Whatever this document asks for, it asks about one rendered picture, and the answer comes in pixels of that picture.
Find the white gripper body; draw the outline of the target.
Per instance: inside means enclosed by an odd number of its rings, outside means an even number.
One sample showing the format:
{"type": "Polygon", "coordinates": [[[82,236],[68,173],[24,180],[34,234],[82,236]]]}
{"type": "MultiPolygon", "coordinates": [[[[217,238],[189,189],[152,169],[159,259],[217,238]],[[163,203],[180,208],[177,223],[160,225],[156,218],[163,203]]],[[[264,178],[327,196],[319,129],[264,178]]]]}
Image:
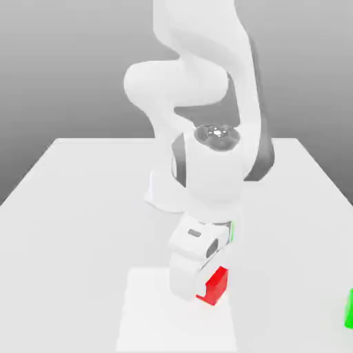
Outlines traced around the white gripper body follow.
{"type": "Polygon", "coordinates": [[[192,301],[196,295],[205,296],[206,283],[222,263],[222,250],[206,262],[173,252],[169,264],[172,293],[186,301],[192,301]]]}

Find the small red cube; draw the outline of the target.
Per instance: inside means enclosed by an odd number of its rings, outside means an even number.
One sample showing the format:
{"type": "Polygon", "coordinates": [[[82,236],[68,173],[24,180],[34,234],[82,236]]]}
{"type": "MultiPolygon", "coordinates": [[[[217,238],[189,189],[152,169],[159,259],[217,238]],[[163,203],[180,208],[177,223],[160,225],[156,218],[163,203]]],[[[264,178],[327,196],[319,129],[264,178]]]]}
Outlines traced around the small red cube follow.
{"type": "Polygon", "coordinates": [[[228,269],[219,266],[217,271],[205,284],[206,292],[204,296],[196,295],[196,298],[210,304],[216,305],[222,297],[228,285],[228,269]]]}

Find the small green cube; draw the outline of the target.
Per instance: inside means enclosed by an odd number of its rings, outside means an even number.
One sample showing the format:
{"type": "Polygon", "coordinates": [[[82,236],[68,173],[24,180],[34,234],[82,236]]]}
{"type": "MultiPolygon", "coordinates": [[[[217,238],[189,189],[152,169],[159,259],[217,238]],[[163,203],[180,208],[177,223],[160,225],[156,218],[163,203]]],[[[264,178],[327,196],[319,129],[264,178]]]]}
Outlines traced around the small green cube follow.
{"type": "Polygon", "coordinates": [[[353,330],[353,288],[350,289],[345,305],[344,326],[353,330]]]}

